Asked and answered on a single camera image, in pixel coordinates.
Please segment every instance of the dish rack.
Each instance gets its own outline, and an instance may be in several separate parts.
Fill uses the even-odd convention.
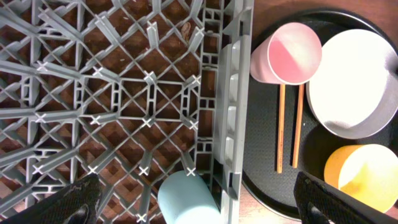
[[[97,173],[98,222],[164,223],[183,169],[237,223],[253,4],[0,1],[0,220]]]

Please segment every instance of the white plate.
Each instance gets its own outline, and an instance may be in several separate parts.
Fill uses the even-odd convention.
[[[334,36],[323,46],[319,69],[307,84],[314,115],[344,138],[378,132],[398,107],[398,100],[391,100],[392,94],[398,96],[396,68],[398,56],[383,37],[360,29]]]

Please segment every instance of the plastic cup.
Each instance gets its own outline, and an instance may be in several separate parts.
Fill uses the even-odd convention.
[[[382,212],[398,199],[398,158],[377,145],[344,146],[327,160],[325,182]]]
[[[308,26],[291,22],[278,28],[251,55],[250,74],[263,83],[301,85],[315,74],[322,45]]]
[[[219,224],[221,214],[205,182],[184,171],[168,177],[157,196],[167,224]]]

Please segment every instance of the wooden chopstick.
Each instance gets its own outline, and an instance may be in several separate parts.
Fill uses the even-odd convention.
[[[284,123],[285,123],[285,85],[279,87],[279,127],[278,127],[278,148],[276,172],[282,173],[282,163],[284,158]]]
[[[297,168],[297,163],[299,161],[301,121],[303,116],[303,101],[304,101],[304,84],[301,84],[300,87],[298,88],[296,132],[294,136],[293,164],[292,164],[293,168]]]

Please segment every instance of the round black tray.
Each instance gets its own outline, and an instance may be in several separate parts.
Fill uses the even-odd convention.
[[[311,27],[322,45],[334,35],[348,29],[366,29],[378,33],[394,44],[373,23],[352,12],[339,9],[304,11],[266,29],[253,43],[252,51],[278,27],[287,22],[301,22]],[[297,173],[304,170],[323,180],[323,168],[330,154],[351,144],[381,144],[398,154],[398,116],[379,133],[364,139],[343,139],[328,132],[312,115],[307,97],[304,99],[298,167],[293,169],[297,86],[286,86],[283,172],[277,174],[277,116],[279,86],[259,83],[250,77],[246,139],[243,159],[243,185],[265,207],[287,218],[298,219],[293,189]]]

